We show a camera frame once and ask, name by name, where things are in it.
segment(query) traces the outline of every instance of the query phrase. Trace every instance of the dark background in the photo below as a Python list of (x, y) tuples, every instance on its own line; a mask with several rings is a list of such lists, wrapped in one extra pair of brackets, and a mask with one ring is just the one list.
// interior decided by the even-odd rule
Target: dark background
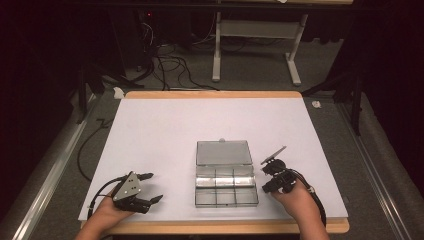
[[(384, 7), (357, 18), (346, 13), (311, 14), (303, 41), (320, 38), (325, 44), (346, 38), (328, 78), (361, 63), (355, 69), (361, 71), (364, 92), (423, 194), (424, 9), (418, 0), (386, 2), (355, 1), (354, 6)], [(210, 26), (207, 12), (160, 13), (155, 13), (154, 21), (162, 38), (186, 48), (192, 33), (202, 36)], [(3, 218), (69, 118), (73, 109), (69, 98), (77, 89), (83, 62), (94, 61), (115, 73), (122, 73), (126, 63), (120, 58), (110, 12), (102, 9), (64, 8), (49, 0), (2, 1), (0, 36), (0, 180), (8, 196), (3, 198)]]

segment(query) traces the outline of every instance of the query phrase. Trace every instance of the floor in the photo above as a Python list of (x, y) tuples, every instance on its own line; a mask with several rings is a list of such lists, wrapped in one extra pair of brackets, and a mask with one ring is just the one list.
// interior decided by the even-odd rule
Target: floor
[[(211, 44), (199, 44), (191, 50), (173, 46), (162, 48), (160, 53), (167, 58), (162, 58), (161, 68), (156, 68), (156, 74), (140, 84), (144, 84), (146, 90), (162, 90), (160, 69), (164, 69), (165, 81), (171, 90), (207, 85), (220, 90), (304, 91), (325, 80), (342, 44), (342, 41), (325, 45), (319, 41), (302, 42), (295, 58), (302, 85), (295, 87), (290, 82), (283, 56), (290, 42), (237, 41), (223, 42), (225, 51), (219, 83), (211, 81)], [(129, 78), (138, 75), (139, 72), (128, 69)], [(101, 126), (101, 119), (105, 122), (113, 119), (119, 106), (110, 81), (106, 79), (105, 93), (90, 101), (90, 112), (82, 124), (76, 124), (79, 115), (75, 109), (1, 223), (0, 239), (73, 239), (76, 235), (80, 227), (77, 218), (90, 185), (81, 171), (88, 178), (93, 176), (110, 129)], [(424, 201), (397, 159), (366, 96), (363, 95), (361, 105), (361, 136), (356, 136), (348, 124), (349, 103), (335, 104), (332, 93), (321, 91), (304, 98), (349, 213), (350, 230), (345, 234), (331, 235), (331, 239), (420, 239), (424, 236)], [(312, 106), (312, 101), (316, 100), (320, 101), (321, 108)], [(46, 184), (49, 186), (47, 193), (42, 191)], [(36, 210), (39, 217), (28, 219), (31, 205), (40, 195), (45, 201), (42, 208)], [(140, 236), (139, 239), (182, 237)], [(203, 238), (234, 239), (240, 236)], [(250, 238), (284, 239), (284, 236)]]

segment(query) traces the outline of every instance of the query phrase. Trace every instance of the left hand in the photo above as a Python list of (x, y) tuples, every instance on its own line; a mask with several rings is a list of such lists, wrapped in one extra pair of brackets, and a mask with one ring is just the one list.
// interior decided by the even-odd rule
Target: left hand
[(103, 198), (93, 216), (87, 220), (78, 233), (76, 239), (99, 239), (103, 232), (134, 214), (134, 212), (122, 211), (116, 208), (110, 194), (111, 192)]

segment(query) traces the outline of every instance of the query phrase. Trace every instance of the table edge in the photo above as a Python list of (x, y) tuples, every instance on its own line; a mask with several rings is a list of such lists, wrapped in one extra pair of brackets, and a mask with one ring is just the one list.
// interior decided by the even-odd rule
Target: table edge
[(130, 91), (125, 99), (302, 98), (297, 91)]
[[(327, 219), (327, 232), (341, 234), (349, 231), (347, 218)], [(238, 221), (149, 221), (121, 222), (107, 234), (290, 234), (299, 233), (294, 220)]]

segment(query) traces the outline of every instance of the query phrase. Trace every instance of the metal rail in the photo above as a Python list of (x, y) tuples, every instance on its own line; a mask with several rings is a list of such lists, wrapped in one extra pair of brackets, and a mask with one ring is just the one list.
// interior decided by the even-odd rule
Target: metal rail
[(69, 138), (68, 145), (56, 159), (56, 162), (46, 177), (46, 180), (41, 186), (39, 192), (37, 193), (37, 196), (34, 198), (30, 209), (18, 227), (13, 240), (26, 240), (30, 238), (33, 230), (37, 226), (47, 205), (49, 204), (57, 185), (59, 184), (60, 178), (65, 171), (71, 154), (82, 134), (82, 131), (87, 125), (87, 118), (90, 116), (97, 102), (98, 101), (96, 101), (94, 94), (92, 94), (89, 99), (90, 107), (86, 118), (83, 119), (80, 124), (75, 126), (73, 131), (74, 134)]
[(396, 236), (396, 239), (412, 239), (401, 216), (399, 215), (399, 211), (397, 210), (395, 202), (390, 196), (390, 193), (388, 192), (386, 186), (383, 183), (383, 180), (380, 178), (380, 175), (374, 166), (367, 148), (362, 142), (361, 137), (356, 135), (355, 131), (350, 125), (350, 117), (346, 106), (343, 103), (336, 104), (336, 106), (340, 112), (340, 115), (343, 117), (343, 120), (346, 123), (350, 134), (352, 135), (359, 153), (361, 154), (363, 160), (362, 163), (364, 164), (371, 186), (374, 189), (375, 195), (377, 196), (380, 206), (386, 215), (387, 221), (389, 222), (390, 227)]

